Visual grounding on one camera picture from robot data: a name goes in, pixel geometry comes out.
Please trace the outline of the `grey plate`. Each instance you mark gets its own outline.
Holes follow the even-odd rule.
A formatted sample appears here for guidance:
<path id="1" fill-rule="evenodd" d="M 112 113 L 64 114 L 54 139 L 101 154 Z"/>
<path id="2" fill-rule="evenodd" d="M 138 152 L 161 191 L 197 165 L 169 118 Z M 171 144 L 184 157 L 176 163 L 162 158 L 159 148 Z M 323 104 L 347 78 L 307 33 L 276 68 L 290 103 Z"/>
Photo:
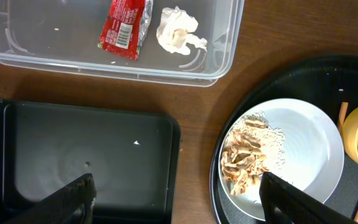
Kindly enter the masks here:
<path id="1" fill-rule="evenodd" d="M 334 192 L 344 166 L 341 135 L 332 119 L 311 103 L 280 98 L 260 103 L 235 118 L 229 131 L 255 116 L 280 132 L 278 150 L 268 149 L 269 170 L 317 201 L 324 203 Z"/>

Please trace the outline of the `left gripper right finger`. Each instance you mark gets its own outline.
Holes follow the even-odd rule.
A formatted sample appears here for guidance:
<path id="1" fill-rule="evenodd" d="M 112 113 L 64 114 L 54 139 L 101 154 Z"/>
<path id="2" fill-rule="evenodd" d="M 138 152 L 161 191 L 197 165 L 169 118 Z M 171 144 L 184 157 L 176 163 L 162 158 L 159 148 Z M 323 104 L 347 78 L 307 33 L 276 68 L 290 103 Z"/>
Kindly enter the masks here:
<path id="1" fill-rule="evenodd" d="M 269 224 L 357 224 L 271 172 L 263 173 L 259 195 Z"/>

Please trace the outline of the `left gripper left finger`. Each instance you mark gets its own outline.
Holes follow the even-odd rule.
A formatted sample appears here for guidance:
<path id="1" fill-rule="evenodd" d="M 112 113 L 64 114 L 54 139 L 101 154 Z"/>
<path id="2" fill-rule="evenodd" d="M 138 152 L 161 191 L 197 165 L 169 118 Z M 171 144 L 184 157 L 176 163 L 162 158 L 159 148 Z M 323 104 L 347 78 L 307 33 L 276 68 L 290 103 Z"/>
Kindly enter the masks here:
<path id="1" fill-rule="evenodd" d="M 5 224 L 91 224 L 96 202 L 93 175 L 84 174 Z"/>

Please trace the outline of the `white napkin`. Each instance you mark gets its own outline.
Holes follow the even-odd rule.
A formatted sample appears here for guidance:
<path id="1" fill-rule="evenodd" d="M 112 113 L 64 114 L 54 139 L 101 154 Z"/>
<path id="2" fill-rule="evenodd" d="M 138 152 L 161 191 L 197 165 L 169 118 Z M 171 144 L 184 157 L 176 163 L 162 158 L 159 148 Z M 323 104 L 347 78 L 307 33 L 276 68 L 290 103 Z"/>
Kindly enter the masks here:
<path id="1" fill-rule="evenodd" d="M 185 10 L 178 6 L 174 9 L 165 7 L 162 9 L 160 25 L 156 32 L 158 43 L 171 54 L 189 55 L 191 50 L 187 44 L 207 51 L 208 41 L 193 34 L 197 28 L 198 21 Z"/>

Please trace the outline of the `red ketchup packet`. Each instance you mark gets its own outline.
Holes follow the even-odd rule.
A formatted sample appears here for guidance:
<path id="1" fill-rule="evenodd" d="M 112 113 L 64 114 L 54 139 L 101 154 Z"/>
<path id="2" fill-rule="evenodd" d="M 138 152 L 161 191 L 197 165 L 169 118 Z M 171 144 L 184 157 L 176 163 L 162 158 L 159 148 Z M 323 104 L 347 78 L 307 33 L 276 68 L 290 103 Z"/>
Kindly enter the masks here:
<path id="1" fill-rule="evenodd" d="M 137 60 L 152 20 L 153 0 L 113 0 L 98 47 Z"/>

